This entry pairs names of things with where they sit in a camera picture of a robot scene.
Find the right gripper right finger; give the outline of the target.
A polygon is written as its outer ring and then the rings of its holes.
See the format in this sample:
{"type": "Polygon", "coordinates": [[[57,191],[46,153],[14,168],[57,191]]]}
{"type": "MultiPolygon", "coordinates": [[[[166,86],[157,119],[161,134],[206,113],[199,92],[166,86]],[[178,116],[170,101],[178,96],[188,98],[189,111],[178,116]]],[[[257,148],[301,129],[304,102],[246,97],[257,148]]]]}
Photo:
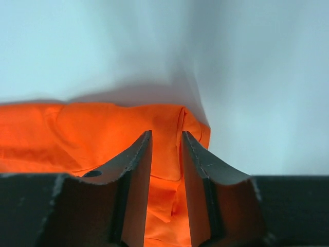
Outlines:
{"type": "Polygon", "coordinates": [[[272,246],[261,181],[228,165],[188,131],[181,136],[193,246],[272,246]]]}

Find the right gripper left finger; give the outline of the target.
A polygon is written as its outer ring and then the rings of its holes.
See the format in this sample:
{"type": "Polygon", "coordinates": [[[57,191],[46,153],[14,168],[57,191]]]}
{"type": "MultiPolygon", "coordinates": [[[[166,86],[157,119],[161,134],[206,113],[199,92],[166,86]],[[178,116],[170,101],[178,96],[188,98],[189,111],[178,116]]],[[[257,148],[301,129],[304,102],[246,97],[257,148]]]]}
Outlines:
{"type": "Polygon", "coordinates": [[[152,159],[145,131],[82,178],[66,178],[37,246],[143,246],[152,159]]]}

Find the orange t-shirt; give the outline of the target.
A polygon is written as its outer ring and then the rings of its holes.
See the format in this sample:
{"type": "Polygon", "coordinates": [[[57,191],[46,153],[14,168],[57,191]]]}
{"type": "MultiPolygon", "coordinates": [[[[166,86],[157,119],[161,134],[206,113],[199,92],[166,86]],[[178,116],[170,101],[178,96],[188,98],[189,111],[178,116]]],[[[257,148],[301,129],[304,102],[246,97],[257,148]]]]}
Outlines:
{"type": "Polygon", "coordinates": [[[190,246],[181,164],[181,134],[204,147],[210,128],[182,105],[120,107],[112,103],[27,103],[1,106],[2,172],[86,174],[153,135],[145,246],[190,246]]]}

